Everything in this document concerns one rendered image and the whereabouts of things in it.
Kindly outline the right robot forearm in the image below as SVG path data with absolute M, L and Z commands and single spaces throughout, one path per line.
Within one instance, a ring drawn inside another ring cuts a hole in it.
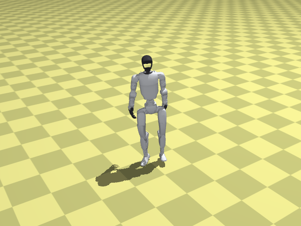
M 131 94 L 131 92 L 130 92 L 130 94 Z M 135 98 L 130 97 L 130 94 L 129 94 L 129 106 L 128 106 L 129 110 L 132 107 L 134 108 L 134 103 L 135 103 Z

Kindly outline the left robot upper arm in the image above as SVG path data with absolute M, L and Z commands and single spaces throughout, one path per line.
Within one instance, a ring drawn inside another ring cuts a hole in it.
M 166 95 L 167 94 L 167 89 L 166 89 L 166 78 L 165 78 L 165 75 L 164 75 L 163 72 L 157 72 L 157 75 L 158 75 L 158 78 L 160 79 L 159 80 L 160 87 L 161 87 L 160 94 L 161 95 Z

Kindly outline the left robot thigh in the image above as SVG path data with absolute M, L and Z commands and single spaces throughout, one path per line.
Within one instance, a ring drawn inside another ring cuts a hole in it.
M 157 105 L 157 112 L 159 124 L 158 137 L 161 137 L 162 135 L 165 136 L 166 133 L 166 110 L 163 106 Z

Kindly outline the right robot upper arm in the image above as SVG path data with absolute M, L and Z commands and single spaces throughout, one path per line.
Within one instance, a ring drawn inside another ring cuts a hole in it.
M 137 82 L 139 81 L 139 74 L 135 74 L 131 78 L 131 94 L 130 97 L 136 98 L 136 87 L 137 87 Z

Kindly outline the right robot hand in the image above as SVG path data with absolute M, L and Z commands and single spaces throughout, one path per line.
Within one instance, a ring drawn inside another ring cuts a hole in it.
M 129 109 L 128 109 L 129 110 Z M 131 114 L 131 116 L 134 118 L 134 119 L 136 119 L 136 116 L 135 115 L 133 115 L 134 113 L 133 113 L 133 107 L 132 108 L 130 108 L 130 110 L 129 110 L 129 112 L 130 112 L 130 114 Z

